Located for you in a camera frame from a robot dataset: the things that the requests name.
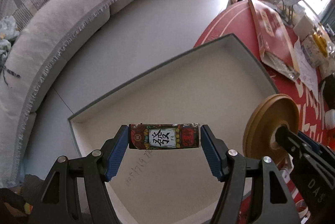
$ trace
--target blue gripper pad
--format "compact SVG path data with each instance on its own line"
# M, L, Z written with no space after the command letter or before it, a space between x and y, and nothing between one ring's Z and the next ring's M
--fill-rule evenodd
M219 182L223 182L224 174L222 172L222 163L219 154L217 153L206 130L203 127L201 127L200 132L201 132L202 150L205 153L206 160L208 162L212 175L214 177L217 177L217 180Z
M120 138L115 144L112 153L108 157L108 168L105 173L105 177L108 182L118 173L123 156L125 155L129 143L128 131L129 127L125 127L124 131L121 133Z

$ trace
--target brown lid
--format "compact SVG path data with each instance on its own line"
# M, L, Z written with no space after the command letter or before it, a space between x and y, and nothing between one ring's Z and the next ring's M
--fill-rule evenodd
M277 128L288 127L298 134L299 111L295 102L284 94L271 95L252 113L243 136L243 152L248 158L269 156L280 163L287 152L274 139Z

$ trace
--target wooden disc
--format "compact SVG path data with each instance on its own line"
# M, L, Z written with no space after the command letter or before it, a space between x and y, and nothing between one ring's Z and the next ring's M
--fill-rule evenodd
M274 139L277 128L288 127L298 134L299 111L295 102L284 94L266 98L252 113L243 136L244 156L261 159L269 156L278 164L287 155Z

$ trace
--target fringe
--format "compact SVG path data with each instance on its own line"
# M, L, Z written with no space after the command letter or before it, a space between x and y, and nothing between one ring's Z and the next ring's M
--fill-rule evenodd
M54 66L54 64L58 61L58 59L61 57L62 53L66 51L67 46L70 45L70 43L77 37L79 32L81 32L89 23L91 23L103 10L109 9L109 6L116 2L117 0L105 0L102 2L102 5L99 9L94 11L84 22L82 22L77 29L70 34L69 36L64 37L61 41L63 42L63 45L59 48L57 51L57 54L51 59L49 64L44 68L42 75L39 77L39 80L37 81L34 90L31 94L31 98L29 102L26 104L26 107L23 107L24 111L24 117L21 125L18 127L18 144L17 144L17 151L16 156L14 159L13 169L14 171L11 174L10 181L7 182L7 187L15 186L16 185L16 177L19 171L19 165L20 165L20 157L21 157L21 150L22 150L22 141L23 141L23 135L26 130L26 125L29 119L30 111L33 107L34 101L36 99L37 93L41 88L41 85L43 84L45 78L47 77L49 71Z

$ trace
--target open box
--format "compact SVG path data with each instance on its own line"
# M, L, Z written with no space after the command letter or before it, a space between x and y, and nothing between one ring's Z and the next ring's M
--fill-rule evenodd
M100 149L121 125L139 123L208 124L229 149L243 154L249 117L277 92L262 64L230 34L131 79L68 120L81 156ZM203 223L223 187L201 148L150 153L127 148L118 174L106 185L123 224ZM250 188L246 181L245 193Z

